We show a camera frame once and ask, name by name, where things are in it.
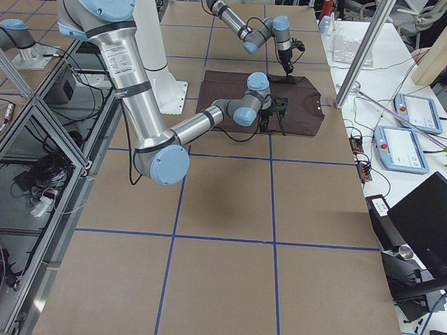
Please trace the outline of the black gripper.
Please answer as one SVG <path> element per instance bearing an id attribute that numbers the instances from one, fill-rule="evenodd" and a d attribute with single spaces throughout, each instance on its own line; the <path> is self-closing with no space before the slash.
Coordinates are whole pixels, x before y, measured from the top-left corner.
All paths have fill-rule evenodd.
<path id="1" fill-rule="evenodd" d="M 279 63 L 282 65 L 286 77 L 293 73 L 293 65 L 291 62 L 293 51 L 292 42 L 290 40 L 277 43 L 277 53 L 279 57 Z"/>
<path id="2" fill-rule="evenodd" d="M 259 123 L 259 131 L 262 133 L 271 133 L 269 128 L 269 118 L 273 114 L 275 109 L 274 99 L 268 94 L 265 97 L 265 102 L 263 103 L 260 111 L 260 123 Z"/>

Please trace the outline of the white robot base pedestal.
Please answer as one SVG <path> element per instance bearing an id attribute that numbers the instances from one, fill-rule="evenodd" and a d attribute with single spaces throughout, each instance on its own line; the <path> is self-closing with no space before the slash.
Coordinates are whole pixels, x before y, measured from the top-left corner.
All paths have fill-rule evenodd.
<path id="1" fill-rule="evenodd" d="M 180 115 L 188 83 L 176 80 L 168 68 L 155 0 L 136 0 L 133 18 L 136 43 L 160 112 Z"/>

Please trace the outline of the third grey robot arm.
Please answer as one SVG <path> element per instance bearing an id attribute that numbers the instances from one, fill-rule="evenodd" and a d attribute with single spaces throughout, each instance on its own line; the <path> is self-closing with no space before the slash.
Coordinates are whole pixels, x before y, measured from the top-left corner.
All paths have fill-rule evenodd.
<path id="1" fill-rule="evenodd" d="M 15 18 L 1 21 L 1 49 L 4 52 L 19 50 L 12 63 L 22 70 L 43 70 L 53 58 L 59 56 L 58 49 L 38 44 L 26 24 Z"/>

